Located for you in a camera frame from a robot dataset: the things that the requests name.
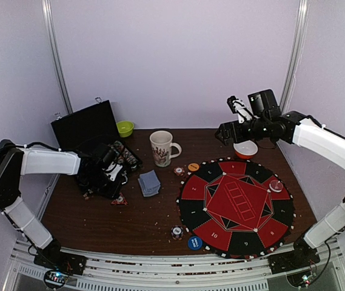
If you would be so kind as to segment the blue playing card deck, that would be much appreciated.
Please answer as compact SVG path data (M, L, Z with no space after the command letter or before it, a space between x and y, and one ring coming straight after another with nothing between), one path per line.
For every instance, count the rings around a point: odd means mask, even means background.
M138 182L145 198L157 195L161 188L161 183L154 170L140 174Z

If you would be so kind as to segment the clear red round button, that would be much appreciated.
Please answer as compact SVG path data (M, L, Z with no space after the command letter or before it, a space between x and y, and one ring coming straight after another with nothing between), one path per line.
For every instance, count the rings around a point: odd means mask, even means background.
M275 180L274 179L274 180L272 180L269 183L269 188L273 192L280 193L280 192L282 192L284 186L283 186L283 183L280 180Z

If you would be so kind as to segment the stack of poker chips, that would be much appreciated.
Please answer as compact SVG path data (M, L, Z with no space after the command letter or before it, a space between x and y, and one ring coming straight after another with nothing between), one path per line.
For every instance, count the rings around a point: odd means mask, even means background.
M185 170L183 167L175 167L173 172L176 176L184 176L185 175Z

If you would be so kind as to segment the orange big blind button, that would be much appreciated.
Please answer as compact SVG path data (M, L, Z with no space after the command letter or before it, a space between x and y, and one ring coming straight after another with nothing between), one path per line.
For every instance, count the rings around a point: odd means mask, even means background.
M190 172L195 172L195 171L197 171L198 169L199 169L199 164L197 164L197 163L190 163L188 166L187 166L187 168L188 168L188 170L190 171Z

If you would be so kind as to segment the blue small blind button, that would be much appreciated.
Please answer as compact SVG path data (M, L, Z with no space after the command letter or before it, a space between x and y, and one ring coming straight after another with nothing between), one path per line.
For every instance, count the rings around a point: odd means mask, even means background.
M203 246L203 241L198 236L191 236L187 241L187 246L190 250L200 250Z

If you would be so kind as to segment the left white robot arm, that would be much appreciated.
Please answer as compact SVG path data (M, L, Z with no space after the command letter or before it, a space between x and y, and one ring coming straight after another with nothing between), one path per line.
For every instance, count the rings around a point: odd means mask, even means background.
M52 269L60 269L65 264L61 244L23 198L25 177L36 175L71 176L84 193L115 199L128 181L126 167L119 160L119 152L105 144L92 152L82 152L41 142L24 145L9 139L0 142L0 212L36 247L45 263Z

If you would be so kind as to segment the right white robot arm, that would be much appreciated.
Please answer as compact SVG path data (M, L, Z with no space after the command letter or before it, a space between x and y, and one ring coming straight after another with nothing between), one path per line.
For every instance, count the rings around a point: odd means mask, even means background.
M250 94L245 104L236 96L227 99L236 121L222 123L215 136L223 144L248 140L270 139L295 145L322 160L326 173L318 173L313 164L305 165L306 178L312 178L313 186L329 196L335 187L338 205L334 205L321 219L309 227L295 242L289 254L289 262L300 268L307 263L317 248L345 231L345 137L328 129L312 115L298 111L283 112L271 89Z

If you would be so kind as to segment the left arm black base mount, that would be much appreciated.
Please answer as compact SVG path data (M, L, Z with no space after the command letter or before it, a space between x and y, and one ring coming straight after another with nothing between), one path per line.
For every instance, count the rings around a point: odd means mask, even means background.
M34 263L48 269L58 270L69 275L82 275L84 273L87 258L82 255L59 251L55 255L49 255L41 249L37 250Z

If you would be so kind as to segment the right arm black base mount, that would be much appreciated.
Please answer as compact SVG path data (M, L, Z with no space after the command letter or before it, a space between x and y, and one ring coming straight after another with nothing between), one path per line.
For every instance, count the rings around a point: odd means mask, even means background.
M269 256L269 266L273 274L309 267L310 263L319 263L320 261L317 249L296 248L293 251Z

